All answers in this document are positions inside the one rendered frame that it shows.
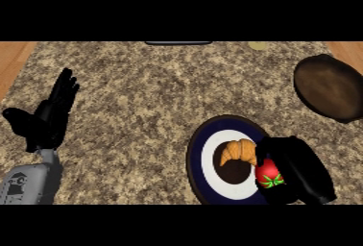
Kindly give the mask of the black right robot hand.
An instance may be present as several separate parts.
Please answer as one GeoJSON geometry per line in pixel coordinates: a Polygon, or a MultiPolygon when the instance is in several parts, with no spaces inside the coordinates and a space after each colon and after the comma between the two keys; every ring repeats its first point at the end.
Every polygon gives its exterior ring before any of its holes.
{"type": "Polygon", "coordinates": [[[271,159],[285,181],[285,184],[262,188],[255,178],[258,190],[270,205],[286,205],[298,200],[307,205],[323,205],[336,199],[327,169],[299,138],[264,137],[255,152],[257,166],[262,165],[264,159],[271,159]]]}

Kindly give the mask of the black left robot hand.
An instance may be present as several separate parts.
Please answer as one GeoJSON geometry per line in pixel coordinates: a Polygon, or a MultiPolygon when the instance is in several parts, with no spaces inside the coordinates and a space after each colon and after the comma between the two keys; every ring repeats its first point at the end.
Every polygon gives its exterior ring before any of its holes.
{"type": "Polygon", "coordinates": [[[25,138],[25,151],[54,150],[65,138],[68,116],[79,89],[72,70],[63,68],[54,81],[50,97],[41,101],[35,112],[6,108],[1,112],[16,135],[25,138]]]}

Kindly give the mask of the red tomato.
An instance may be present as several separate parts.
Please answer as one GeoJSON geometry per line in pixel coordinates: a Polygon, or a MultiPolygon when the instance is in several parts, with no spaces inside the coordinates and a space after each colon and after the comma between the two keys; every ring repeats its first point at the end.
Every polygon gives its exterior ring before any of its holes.
{"type": "Polygon", "coordinates": [[[283,177],[271,159],[264,159],[262,165],[255,167],[255,178],[262,188],[271,188],[285,184],[283,177]]]}

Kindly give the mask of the blue and white plate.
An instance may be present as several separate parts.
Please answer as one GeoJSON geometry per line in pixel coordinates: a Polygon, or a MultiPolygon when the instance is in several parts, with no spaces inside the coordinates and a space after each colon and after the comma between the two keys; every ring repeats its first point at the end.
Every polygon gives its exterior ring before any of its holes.
{"type": "Polygon", "coordinates": [[[220,115],[197,127],[187,147],[186,169],[192,190],[203,205],[265,205],[255,185],[255,167],[240,160],[220,165],[221,152],[231,140],[257,143],[265,130],[246,118],[220,115]]]}

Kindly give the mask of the dark brown pan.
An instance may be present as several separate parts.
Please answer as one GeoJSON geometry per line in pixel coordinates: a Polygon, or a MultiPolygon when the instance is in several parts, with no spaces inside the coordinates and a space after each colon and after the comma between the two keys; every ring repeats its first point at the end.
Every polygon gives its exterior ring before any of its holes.
{"type": "Polygon", "coordinates": [[[293,88],[302,103],[317,114],[345,124],[363,119],[363,75],[327,54],[298,62],[293,88]]]}

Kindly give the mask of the orange croissant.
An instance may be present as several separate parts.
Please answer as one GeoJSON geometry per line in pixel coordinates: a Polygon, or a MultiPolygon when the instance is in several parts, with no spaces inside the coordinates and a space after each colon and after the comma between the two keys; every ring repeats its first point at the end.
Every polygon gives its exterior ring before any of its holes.
{"type": "Polygon", "coordinates": [[[220,165],[224,165],[228,160],[240,160],[257,165],[255,147],[255,143],[246,138],[230,141],[221,152],[220,165]]]}

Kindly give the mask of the dark grey flat object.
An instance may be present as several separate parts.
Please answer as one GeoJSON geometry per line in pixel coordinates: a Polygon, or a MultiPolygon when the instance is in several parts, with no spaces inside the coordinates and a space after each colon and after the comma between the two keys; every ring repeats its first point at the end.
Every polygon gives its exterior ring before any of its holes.
{"type": "Polygon", "coordinates": [[[144,41],[147,45],[159,45],[159,46],[174,46],[174,45],[206,45],[211,44],[212,41],[144,41]]]}

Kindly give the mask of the pale yellow round object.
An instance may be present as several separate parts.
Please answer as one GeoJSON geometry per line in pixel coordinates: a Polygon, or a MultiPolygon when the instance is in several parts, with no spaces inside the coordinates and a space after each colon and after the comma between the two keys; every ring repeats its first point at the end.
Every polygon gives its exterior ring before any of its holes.
{"type": "Polygon", "coordinates": [[[267,43],[264,41],[249,41],[248,46],[255,51],[262,51],[267,49],[267,43]]]}

